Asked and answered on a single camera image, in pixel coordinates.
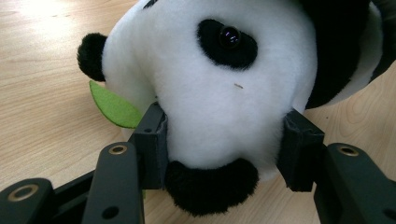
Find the green felt leaf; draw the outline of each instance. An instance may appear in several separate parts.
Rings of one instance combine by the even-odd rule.
[[[92,80],[90,89],[93,100],[108,120],[122,128],[134,129],[137,127],[142,115],[136,107]]]

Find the white plush face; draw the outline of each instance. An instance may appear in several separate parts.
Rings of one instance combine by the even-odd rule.
[[[160,103],[170,161],[215,169],[242,158],[261,179],[271,177],[282,120],[293,106],[304,109],[317,72],[315,30],[298,2],[160,0],[143,9],[147,2],[106,41],[106,86],[142,113]],[[205,20],[252,37],[251,65],[234,69],[208,57],[198,36]]]

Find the panda plush toy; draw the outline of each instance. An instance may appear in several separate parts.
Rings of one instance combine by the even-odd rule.
[[[288,112],[346,99],[388,69],[395,8],[140,0],[109,36],[85,36],[78,62],[140,114],[158,101],[168,118],[166,189],[194,216],[222,213],[276,174]]]

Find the black eye patch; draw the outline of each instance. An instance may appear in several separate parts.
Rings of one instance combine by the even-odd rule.
[[[245,70],[256,60],[256,41],[235,27],[215,20],[204,20],[198,25],[197,35],[202,50],[215,65]]]
[[[158,2],[158,0],[150,0],[150,1],[143,7],[143,9],[146,9],[146,8],[149,8],[149,7],[154,6],[154,4],[155,4],[156,2]]]

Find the wood grain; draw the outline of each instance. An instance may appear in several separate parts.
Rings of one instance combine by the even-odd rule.
[[[99,113],[76,60],[87,33],[108,35],[135,1],[0,2],[0,190],[24,178],[53,186],[94,169],[98,153],[121,141]],[[364,149],[396,179],[396,67],[344,102],[305,114],[326,144]],[[149,190],[147,223],[318,223],[312,193],[292,193],[278,177],[226,215],[191,217],[165,191]]]

